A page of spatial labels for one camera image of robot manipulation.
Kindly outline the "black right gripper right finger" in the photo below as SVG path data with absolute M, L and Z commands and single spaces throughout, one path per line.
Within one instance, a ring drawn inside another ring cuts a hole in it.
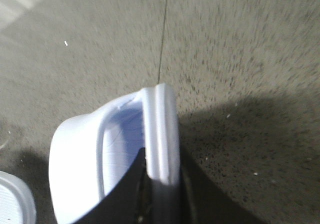
M 264 224 L 228 197 L 180 147 L 180 222 L 182 224 Z

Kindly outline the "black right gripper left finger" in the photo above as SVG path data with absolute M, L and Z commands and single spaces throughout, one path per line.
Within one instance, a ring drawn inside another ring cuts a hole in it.
M 129 170 L 113 190 L 76 223 L 152 223 L 152 184 L 147 175 L 145 148 L 139 149 Z

